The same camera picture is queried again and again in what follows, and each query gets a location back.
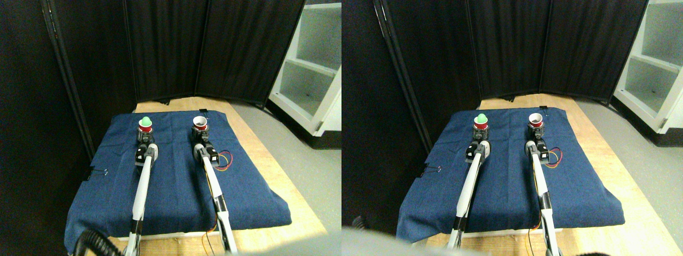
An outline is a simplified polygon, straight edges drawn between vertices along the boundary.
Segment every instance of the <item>blue cloth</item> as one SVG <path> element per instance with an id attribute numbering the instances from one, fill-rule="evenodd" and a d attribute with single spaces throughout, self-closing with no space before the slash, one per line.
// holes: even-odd
<path id="1" fill-rule="evenodd" d="M 602 185 L 576 140 L 565 111 L 461 111 L 453 114 L 425 161 L 433 167 L 441 166 L 441 172 L 416 178 L 403 200 L 398 238 L 416 242 L 438 233 L 451 233 L 469 168 L 464 151 L 472 140 L 472 123 L 479 113 L 488 117 L 491 153 L 479 170 L 467 232 L 528 229 L 538 223 L 538 198 L 524 151 L 528 117 L 532 113 L 544 115 L 543 139 L 548 149 L 559 147 L 564 154 L 557 168 L 543 166 L 555 227 L 624 224 L 621 202 Z M 555 161 L 552 154 L 550 161 Z"/>
<path id="2" fill-rule="evenodd" d="M 128 236 L 140 177 L 134 159 L 137 122 L 144 116 L 153 122 L 159 155 L 150 174 L 142 234 L 206 231 L 213 227 L 214 207 L 206 175 L 192 153 L 192 119 L 198 115 L 199 111 L 135 113 L 117 115 L 111 120 L 91 163 L 95 169 L 109 172 L 81 183 L 66 221 L 64 245 L 69 253 L 73 253 L 86 228 L 106 236 Z M 204 115 L 208 117 L 209 141 L 217 151 L 229 150 L 234 156 L 227 171 L 215 171 L 232 229 L 291 224 L 287 203 L 270 190 L 225 114 L 208 111 Z"/>

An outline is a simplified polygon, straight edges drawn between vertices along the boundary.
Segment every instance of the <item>gray floor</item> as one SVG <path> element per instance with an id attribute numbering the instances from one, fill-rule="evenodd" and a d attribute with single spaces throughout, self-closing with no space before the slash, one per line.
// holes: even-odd
<path id="1" fill-rule="evenodd" d="M 576 103 L 598 129 L 683 250 L 683 147 L 657 147 L 623 117 L 591 100 Z"/>
<path id="2" fill-rule="evenodd" d="M 230 104 L 268 148 L 327 231 L 342 229 L 342 151 L 314 150 L 274 117 L 250 104 Z"/>

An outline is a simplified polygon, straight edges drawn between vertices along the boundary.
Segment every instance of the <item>red cup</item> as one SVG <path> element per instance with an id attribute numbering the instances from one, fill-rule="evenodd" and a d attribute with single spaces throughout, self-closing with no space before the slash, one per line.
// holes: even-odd
<path id="1" fill-rule="evenodd" d="M 474 127 L 480 130 L 486 129 L 486 127 L 488 127 L 488 120 L 486 120 L 485 123 L 478 123 L 477 118 L 474 117 Z"/>
<path id="2" fill-rule="evenodd" d="M 533 127 L 541 127 L 543 125 L 543 115 L 533 113 L 529 116 L 529 124 Z"/>
<path id="3" fill-rule="evenodd" d="M 194 119 L 192 119 L 192 123 L 195 125 L 195 128 L 197 130 L 206 130 L 206 117 L 203 116 L 197 116 Z"/>
<path id="4" fill-rule="evenodd" d="M 137 122 L 137 127 L 143 132 L 150 132 L 152 130 L 152 125 L 142 126 L 142 120 Z"/>

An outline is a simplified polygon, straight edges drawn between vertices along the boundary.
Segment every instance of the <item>wooden table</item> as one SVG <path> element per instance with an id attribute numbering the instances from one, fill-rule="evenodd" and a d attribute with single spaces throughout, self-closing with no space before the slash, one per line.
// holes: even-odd
<path id="1" fill-rule="evenodd" d="M 300 240 L 309 236 L 326 233 L 325 228 L 308 203 L 303 199 L 287 174 L 282 170 L 270 152 L 256 137 L 247 123 L 235 112 L 230 103 L 225 100 L 192 97 L 171 100 L 166 106 L 158 102 L 142 102 L 137 105 L 136 113 L 190 111 L 209 109 L 225 113 L 237 139 L 242 144 L 251 161 L 258 168 L 270 189 L 276 192 L 287 204 L 292 213 L 292 224 L 283 227 L 265 229 L 248 229 L 233 231 L 237 248 L 240 252 L 259 252 L 287 242 Z M 126 247 L 126 242 L 117 238 L 109 238 L 120 250 Z M 210 236 L 216 255 L 223 254 L 223 247 L 219 236 Z M 209 255 L 211 250 L 206 243 Z M 205 255 L 201 238 L 167 238 L 140 241 L 140 255 Z"/>
<path id="2" fill-rule="evenodd" d="M 609 255 L 681 255 L 673 238 L 662 224 L 645 195 L 619 161 L 588 117 L 569 97 L 533 94 L 516 97 L 514 102 L 502 99 L 482 101 L 480 109 L 512 109 L 546 105 L 567 111 L 579 144 L 596 170 L 604 186 L 621 202 L 626 223 L 612 227 L 564 229 L 557 243 L 564 255 L 601 252 Z M 438 234 L 428 246 L 443 246 L 448 235 Z M 493 255 L 527 255 L 526 236 L 464 238 L 463 248 L 491 252 Z M 545 255 L 542 234 L 531 235 L 533 252 Z"/>

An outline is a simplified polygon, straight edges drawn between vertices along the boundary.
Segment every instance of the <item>black curtain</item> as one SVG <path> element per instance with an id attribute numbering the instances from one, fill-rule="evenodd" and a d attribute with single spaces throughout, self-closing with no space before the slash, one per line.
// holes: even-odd
<path id="1" fill-rule="evenodd" d="M 124 3 L 137 102 L 192 96 L 207 1 L 124 0 Z"/>
<path id="2" fill-rule="evenodd" d="M 264 104 L 304 1 L 211 1 L 195 93 Z"/>
<path id="3" fill-rule="evenodd" d="M 541 92 L 609 101 L 647 0 L 554 1 Z"/>
<path id="4" fill-rule="evenodd" d="M 384 14 L 398 39 L 431 149 L 453 113 L 480 103 L 467 3 L 389 1 Z"/>
<path id="5" fill-rule="evenodd" d="M 84 122 L 96 149 L 111 118 L 135 109 L 135 85 L 121 1 L 51 2 L 59 52 L 72 75 Z"/>
<path id="6" fill-rule="evenodd" d="M 371 1 L 342 8 L 341 223 L 395 233 L 398 210 L 427 152 L 382 38 Z"/>
<path id="7" fill-rule="evenodd" d="M 65 255 L 89 159 L 41 1 L 0 4 L 0 254 Z"/>
<path id="8" fill-rule="evenodd" d="M 469 3 L 482 99 L 537 93 L 550 1 Z"/>

